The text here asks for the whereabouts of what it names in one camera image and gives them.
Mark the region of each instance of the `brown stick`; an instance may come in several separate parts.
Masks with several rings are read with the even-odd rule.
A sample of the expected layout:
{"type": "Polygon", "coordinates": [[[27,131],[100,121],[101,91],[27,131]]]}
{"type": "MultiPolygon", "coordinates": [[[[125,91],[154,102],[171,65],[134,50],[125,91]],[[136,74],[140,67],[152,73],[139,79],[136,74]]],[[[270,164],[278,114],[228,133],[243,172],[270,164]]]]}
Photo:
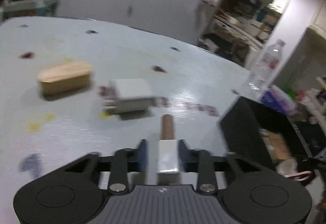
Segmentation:
{"type": "Polygon", "coordinates": [[[162,117],[161,140],[174,139],[173,116],[170,114],[162,117]]]}

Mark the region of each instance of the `bottle cap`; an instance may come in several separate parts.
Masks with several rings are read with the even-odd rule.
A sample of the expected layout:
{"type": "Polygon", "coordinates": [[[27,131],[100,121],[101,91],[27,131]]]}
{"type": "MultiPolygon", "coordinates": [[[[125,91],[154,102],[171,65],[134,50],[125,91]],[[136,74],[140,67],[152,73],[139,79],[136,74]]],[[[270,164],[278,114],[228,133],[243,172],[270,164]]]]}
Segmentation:
{"type": "Polygon", "coordinates": [[[278,45],[280,45],[281,47],[283,47],[283,46],[285,45],[285,42],[282,41],[281,39],[278,39],[278,40],[276,41],[276,44],[278,44],[278,45]]]}

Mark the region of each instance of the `plastic bottle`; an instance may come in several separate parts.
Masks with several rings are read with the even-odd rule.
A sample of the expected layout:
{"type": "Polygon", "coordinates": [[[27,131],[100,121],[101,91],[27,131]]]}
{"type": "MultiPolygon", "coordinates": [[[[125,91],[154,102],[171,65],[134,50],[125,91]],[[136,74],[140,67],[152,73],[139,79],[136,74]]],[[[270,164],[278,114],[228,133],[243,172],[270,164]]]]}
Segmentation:
{"type": "Polygon", "coordinates": [[[282,47],[285,42],[278,39],[275,44],[267,47],[266,52],[252,68],[248,83],[252,89],[260,90],[269,79],[282,57],[282,47]]]}

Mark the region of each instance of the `workbench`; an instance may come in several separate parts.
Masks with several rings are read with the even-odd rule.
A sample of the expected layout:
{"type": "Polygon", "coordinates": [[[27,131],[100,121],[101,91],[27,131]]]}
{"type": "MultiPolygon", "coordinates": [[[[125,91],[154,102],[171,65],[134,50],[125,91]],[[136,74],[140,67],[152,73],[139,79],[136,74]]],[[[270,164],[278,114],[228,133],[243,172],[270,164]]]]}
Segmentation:
{"type": "MultiPolygon", "coordinates": [[[[227,152],[220,118],[238,96],[255,99],[237,64],[190,44],[127,26],[81,19],[20,17],[0,27],[0,223],[17,224],[12,199],[17,190],[86,153],[112,155],[148,140],[145,182],[156,184],[157,140],[161,116],[174,116],[175,137],[213,155],[227,152]],[[33,52],[31,59],[20,59],[33,52]],[[38,73],[83,60],[92,64],[88,90],[55,100],[39,92],[38,73]],[[167,73],[153,71],[162,67],[167,73]],[[169,105],[141,114],[103,115],[98,87],[110,79],[146,79],[155,96],[169,105]],[[216,107],[219,116],[189,107],[216,107]]],[[[196,175],[182,175],[196,183],[196,175]]],[[[100,187],[106,188],[108,175],[100,187]]],[[[218,175],[219,187],[225,187],[218,175]]]]}

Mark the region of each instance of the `gray ribbed panel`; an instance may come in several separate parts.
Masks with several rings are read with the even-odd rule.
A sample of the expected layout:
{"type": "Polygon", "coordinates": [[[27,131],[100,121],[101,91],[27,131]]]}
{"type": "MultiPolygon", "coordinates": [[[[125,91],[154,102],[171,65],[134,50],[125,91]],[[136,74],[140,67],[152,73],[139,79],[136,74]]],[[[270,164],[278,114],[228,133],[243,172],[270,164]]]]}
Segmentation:
{"type": "Polygon", "coordinates": [[[212,196],[190,185],[137,185],[132,193],[112,197],[89,224],[235,224],[212,196]]]}

